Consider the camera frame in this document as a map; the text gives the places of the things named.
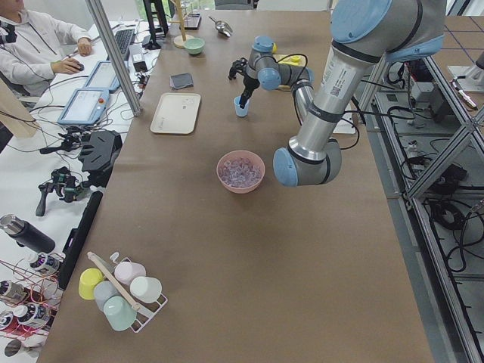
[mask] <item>yellow cup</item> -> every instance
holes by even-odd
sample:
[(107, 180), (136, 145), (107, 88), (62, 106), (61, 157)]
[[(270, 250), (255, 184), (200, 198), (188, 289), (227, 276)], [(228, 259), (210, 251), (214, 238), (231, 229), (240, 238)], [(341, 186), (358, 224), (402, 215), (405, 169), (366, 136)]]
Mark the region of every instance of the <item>yellow cup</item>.
[(88, 268), (79, 279), (79, 295), (84, 300), (94, 300), (94, 288), (103, 281), (104, 276), (98, 268)]

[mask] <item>gray cup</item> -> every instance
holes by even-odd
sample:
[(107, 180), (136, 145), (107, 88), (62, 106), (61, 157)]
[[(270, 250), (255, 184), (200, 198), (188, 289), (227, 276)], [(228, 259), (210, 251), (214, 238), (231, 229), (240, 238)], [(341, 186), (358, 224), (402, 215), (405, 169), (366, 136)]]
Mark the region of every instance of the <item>gray cup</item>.
[(104, 310), (104, 304), (113, 296), (120, 296), (119, 291), (109, 281), (102, 281), (94, 288), (94, 299), (99, 310)]

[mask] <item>white tray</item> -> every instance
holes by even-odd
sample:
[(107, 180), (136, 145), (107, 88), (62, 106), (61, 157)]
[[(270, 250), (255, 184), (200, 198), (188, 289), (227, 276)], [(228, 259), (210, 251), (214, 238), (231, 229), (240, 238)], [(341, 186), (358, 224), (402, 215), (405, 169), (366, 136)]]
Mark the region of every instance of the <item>white tray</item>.
[(197, 93), (163, 93), (150, 130), (155, 134), (189, 134), (195, 128), (201, 96)]

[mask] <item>black water bottle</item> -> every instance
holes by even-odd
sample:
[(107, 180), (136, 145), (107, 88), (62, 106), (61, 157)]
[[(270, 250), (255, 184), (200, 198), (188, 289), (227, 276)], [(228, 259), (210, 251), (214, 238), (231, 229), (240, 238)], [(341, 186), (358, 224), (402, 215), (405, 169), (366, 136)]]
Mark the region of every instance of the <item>black water bottle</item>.
[(15, 239), (20, 247), (29, 247), (37, 253), (50, 253), (55, 248), (55, 242), (49, 236), (13, 214), (0, 218), (0, 228)]

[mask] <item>bottle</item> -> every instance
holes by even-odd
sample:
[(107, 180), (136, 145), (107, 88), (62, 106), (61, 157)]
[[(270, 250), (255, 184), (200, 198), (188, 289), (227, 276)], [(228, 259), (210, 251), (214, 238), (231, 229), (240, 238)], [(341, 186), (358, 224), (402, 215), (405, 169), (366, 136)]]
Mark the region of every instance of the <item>bottle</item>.
[(20, 335), (24, 338), (32, 335), (32, 333), (26, 330), (23, 325), (18, 323), (17, 317), (14, 316), (14, 313), (8, 310), (0, 312), (0, 333)]
[(17, 306), (14, 309), (14, 315), (19, 324), (46, 331), (50, 331), (55, 317), (54, 311), (49, 307), (34, 302)]
[(35, 290), (31, 290), (21, 284), (17, 284), (13, 281), (3, 280), (0, 282), (0, 301), (7, 304), (21, 304), (28, 300), (32, 295), (34, 301), (42, 301), (43, 297), (41, 293)]
[(55, 248), (55, 242), (49, 236), (13, 214), (0, 218), (0, 229), (15, 239), (20, 247), (29, 247), (37, 253), (50, 253)]
[(36, 270), (39, 274), (50, 276), (55, 274), (61, 268), (62, 262), (47, 253), (32, 253), (27, 261), (30, 267)]

